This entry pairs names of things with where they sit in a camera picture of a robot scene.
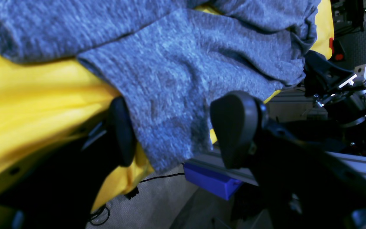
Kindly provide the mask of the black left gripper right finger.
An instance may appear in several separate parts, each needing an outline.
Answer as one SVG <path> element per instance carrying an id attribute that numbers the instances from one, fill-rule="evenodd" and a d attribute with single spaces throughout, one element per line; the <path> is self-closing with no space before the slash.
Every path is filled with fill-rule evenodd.
<path id="1" fill-rule="evenodd" d="M 270 119 L 261 100 L 229 92 L 210 118 L 225 167 L 250 170 L 275 229 L 366 229 L 366 178 Z"/>

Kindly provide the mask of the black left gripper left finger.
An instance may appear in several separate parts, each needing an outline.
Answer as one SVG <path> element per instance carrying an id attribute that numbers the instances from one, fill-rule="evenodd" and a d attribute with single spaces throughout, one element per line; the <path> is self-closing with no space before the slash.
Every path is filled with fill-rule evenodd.
<path id="1" fill-rule="evenodd" d="M 84 229 L 106 177 L 132 164 L 136 138 L 125 99 L 86 136 L 35 153 L 1 174 L 0 229 Z"/>

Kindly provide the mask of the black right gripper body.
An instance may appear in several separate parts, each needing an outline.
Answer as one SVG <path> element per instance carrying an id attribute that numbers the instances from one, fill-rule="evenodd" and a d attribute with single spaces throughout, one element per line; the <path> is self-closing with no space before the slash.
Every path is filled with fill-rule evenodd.
<path id="1" fill-rule="evenodd" d="M 304 96 L 320 105 L 366 90 L 366 80 L 355 82 L 356 73 L 334 65 L 316 51 L 308 51 L 304 60 Z"/>

